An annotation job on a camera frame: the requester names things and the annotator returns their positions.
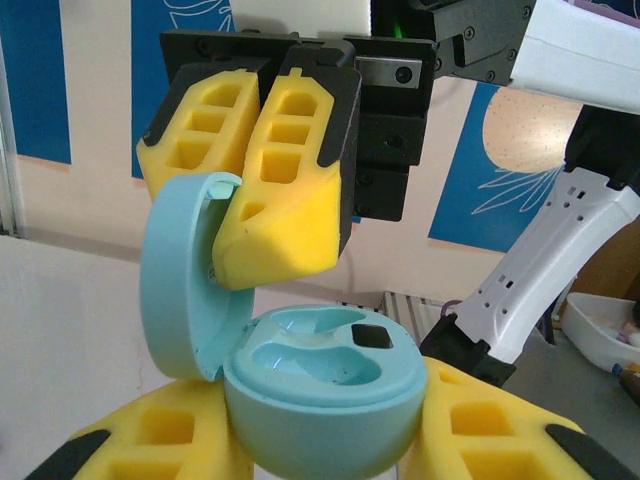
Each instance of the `yellow foam block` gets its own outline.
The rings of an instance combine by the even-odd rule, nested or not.
[[[340,161],[317,164],[333,104],[299,69],[274,82],[247,147],[242,186],[213,246],[221,285],[250,288],[337,263]]]
[[[253,479],[253,463],[229,430],[222,380],[171,383],[74,438],[100,429],[111,436],[74,480]]]
[[[431,358],[422,426],[402,480],[588,480],[547,435],[573,422]]]
[[[242,175],[259,112],[256,73],[225,71],[189,87],[160,141],[136,147],[151,199],[176,175]]]

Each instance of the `white arm segment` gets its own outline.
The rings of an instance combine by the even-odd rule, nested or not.
[[[630,188],[576,168],[558,175],[544,206],[478,290],[456,306],[456,326],[513,363],[547,307],[609,238],[640,215]]]
[[[371,35],[371,0],[230,0],[236,31],[340,38]]]
[[[536,0],[509,86],[640,113],[640,21],[574,1]]]

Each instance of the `white plastic container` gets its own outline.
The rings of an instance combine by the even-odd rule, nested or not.
[[[586,293],[571,293],[562,316],[562,330],[595,366],[611,372],[618,363],[627,367],[640,364],[640,349],[619,342],[601,327],[621,330],[632,319],[635,302],[600,297]]]

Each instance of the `black metal bracket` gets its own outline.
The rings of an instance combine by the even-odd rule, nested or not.
[[[287,57],[296,51],[306,52],[298,53],[299,57],[318,48],[317,65],[334,65],[338,57],[355,55],[362,88],[354,214],[391,221],[402,218],[409,168],[420,163],[422,153],[436,67],[434,42],[377,37],[333,41],[300,38],[295,33],[172,30],[160,36],[160,44],[169,82],[185,65],[204,62],[224,68],[227,63],[233,69],[250,64],[258,73],[262,102]],[[354,51],[344,55],[345,48]]]
[[[375,0],[374,34],[397,27],[437,42],[436,78],[508,85],[534,8],[535,0]]]
[[[515,365],[504,363],[489,355],[487,342],[474,343],[456,325],[455,313],[442,317],[420,345],[420,353],[433,357],[483,380],[501,387],[516,370]]]
[[[629,186],[640,196],[640,115],[584,106],[565,151],[565,170],[580,167],[609,178],[608,187]]]

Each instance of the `screw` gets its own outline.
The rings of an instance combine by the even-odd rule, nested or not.
[[[464,29],[464,39],[465,40],[472,40],[473,37],[476,36],[476,31],[473,27],[467,27]]]
[[[387,138],[384,140],[384,144],[390,148],[402,148],[402,144],[404,140],[400,135],[396,135],[395,133],[391,133],[387,135]]]
[[[400,67],[396,70],[396,80],[398,83],[409,83],[413,78],[413,72],[409,67]]]
[[[356,178],[356,183],[361,187],[368,187],[373,183],[373,178],[371,178],[371,175],[369,175],[368,173],[361,173]]]
[[[203,57],[210,57],[211,53],[213,53],[211,50],[211,46],[202,37],[196,40],[196,50]]]
[[[371,210],[369,209],[369,207],[365,205],[356,205],[355,213],[357,216],[366,217],[367,215],[369,215],[370,212]]]

